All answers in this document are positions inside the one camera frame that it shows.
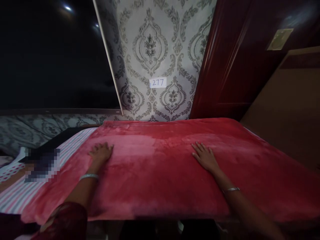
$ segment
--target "patterned wall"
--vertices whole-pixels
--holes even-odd
[[[216,0],[97,0],[123,116],[25,115],[0,117],[0,148],[17,155],[68,127],[104,120],[188,119]],[[166,76],[167,87],[149,88]]]

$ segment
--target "bracelet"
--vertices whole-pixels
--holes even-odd
[[[231,191],[235,191],[235,190],[240,190],[240,188],[229,188],[229,189],[222,191],[222,192],[226,193],[226,192],[231,192]]]
[[[81,179],[84,179],[84,178],[87,178],[87,177],[93,177],[93,178],[96,178],[97,180],[99,180],[99,176],[98,176],[97,174],[92,174],[92,173],[90,173],[90,174],[85,174],[85,175],[81,176],[81,177],[79,178],[79,181],[80,181]]]

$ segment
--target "door panel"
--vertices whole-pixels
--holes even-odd
[[[218,0],[190,118],[240,120],[288,50],[319,42],[320,1]],[[294,28],[280,51],[277,29]]]

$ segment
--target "human hand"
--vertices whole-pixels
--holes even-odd
[[[89,155],[92,157],[92,164],[88,170],[88,173],[97,173],[105,162],[111,157],[113,145],[108,147],[108,143],[98,144],[92,148]]]
[[[199,144],[196,142],[196,144],[191,144],[193,148],[196,150],[196,153],[192,153],[195,159],[198,160],[200,165],[211,172],[212,174],[220,171],[220,167],[216,161],[216,158],[213,155],[212,149],[207,148],[203,143]]]

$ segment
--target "fleece blanket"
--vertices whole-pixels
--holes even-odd
[[[230,216],[213,177],[193,158],[191,143],[213,149],[243,194],[277,222],[320,216],[320,177],[240,123],[226,118],[175,122],[107,121],[93,132],[22,212],[43,224],[88,169],[97,143],[114,144],[101,172],[89,220]]]

